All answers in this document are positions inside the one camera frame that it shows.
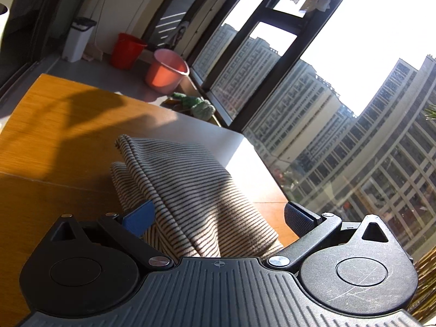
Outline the white trash bin black lid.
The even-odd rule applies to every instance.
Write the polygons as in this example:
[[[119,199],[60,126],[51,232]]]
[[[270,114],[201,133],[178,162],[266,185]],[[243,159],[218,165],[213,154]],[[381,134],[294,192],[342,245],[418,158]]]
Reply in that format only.
[[[81,60],[86,45],[97,22],[86,17],[77,17],[72,21],[61,59],[74,63]]]

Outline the beige brown striped sweater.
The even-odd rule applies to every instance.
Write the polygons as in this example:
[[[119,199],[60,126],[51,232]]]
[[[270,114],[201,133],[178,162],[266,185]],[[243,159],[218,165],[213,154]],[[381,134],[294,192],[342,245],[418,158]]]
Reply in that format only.
[[[111,178],[123,210],[147,201],[155,219],[145,243],[178,261],[183,257],[266,259],[282,249],[278,233],[204,147],[119,136],[122,161]]]

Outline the pink plastic bucket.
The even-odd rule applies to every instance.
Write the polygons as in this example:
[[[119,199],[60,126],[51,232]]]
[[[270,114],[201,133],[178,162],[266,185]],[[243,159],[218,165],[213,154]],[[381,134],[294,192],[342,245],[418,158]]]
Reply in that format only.
[[[153,54],[145,83],[162,95],[170,95],[189,73],[189,66],[180,55],[173,50],[158,49]]]

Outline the red plastic bucket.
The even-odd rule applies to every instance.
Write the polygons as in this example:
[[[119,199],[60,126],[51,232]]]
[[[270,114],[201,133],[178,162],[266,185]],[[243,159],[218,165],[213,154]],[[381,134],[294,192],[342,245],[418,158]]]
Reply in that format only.
[[[114,44],[110,64],[116,69],[129,70],[135,65],[146,46],[144,40],[121,32]]]

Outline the green cloth on sill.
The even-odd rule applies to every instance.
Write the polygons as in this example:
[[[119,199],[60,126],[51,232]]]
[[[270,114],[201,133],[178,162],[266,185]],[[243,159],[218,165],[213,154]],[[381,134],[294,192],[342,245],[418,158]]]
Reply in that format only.
[[[210,101],[202,98],[175,92],[169,100],[174,104],[173,110],[190,115],[198,120],[209,121],[216,109]]]

